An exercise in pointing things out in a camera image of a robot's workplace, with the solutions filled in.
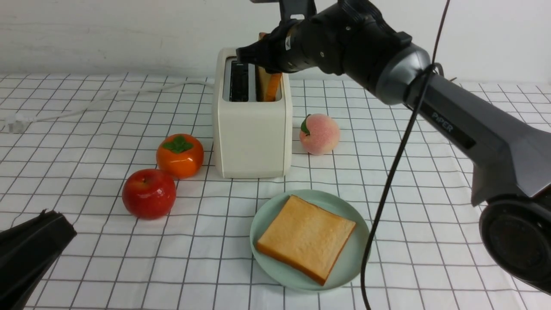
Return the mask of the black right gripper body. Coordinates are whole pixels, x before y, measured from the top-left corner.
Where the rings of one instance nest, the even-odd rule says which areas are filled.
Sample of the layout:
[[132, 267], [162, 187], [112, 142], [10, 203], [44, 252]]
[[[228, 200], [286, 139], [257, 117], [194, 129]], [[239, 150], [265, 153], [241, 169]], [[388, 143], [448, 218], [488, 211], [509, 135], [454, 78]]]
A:
[[238, 61], [257, 65], [267, 73], [297, 73], [319, 68], [343, 74], [343, 48], [337, 30], [314, 18], [282, 21], [259, 41], [236, 50]]

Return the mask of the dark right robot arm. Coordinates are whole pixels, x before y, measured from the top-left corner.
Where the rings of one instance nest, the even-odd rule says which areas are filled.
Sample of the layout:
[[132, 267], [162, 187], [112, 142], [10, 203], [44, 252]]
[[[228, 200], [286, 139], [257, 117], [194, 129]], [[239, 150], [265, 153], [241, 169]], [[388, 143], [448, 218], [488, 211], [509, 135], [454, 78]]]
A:
[[550, 294], [551, 136], [443, 76], [441, 65], [368, 0], [281, 0], [281, 21], [236, 50], [270, 73], [313, 67], [345, 74], [387, 105], [404, 104], [474, 164], [471, 204], [486, 203], [480, 235], [490, 257], [516, 279]]

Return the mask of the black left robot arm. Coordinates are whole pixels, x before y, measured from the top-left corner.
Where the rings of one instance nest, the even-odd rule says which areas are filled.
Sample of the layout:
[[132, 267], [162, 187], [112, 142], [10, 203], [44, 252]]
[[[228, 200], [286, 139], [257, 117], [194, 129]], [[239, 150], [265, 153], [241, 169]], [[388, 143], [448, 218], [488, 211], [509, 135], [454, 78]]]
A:
[[0, 308], [22, 310], [47, 270], [77, 235], [72, 224], [55, 211], [0, 234]]

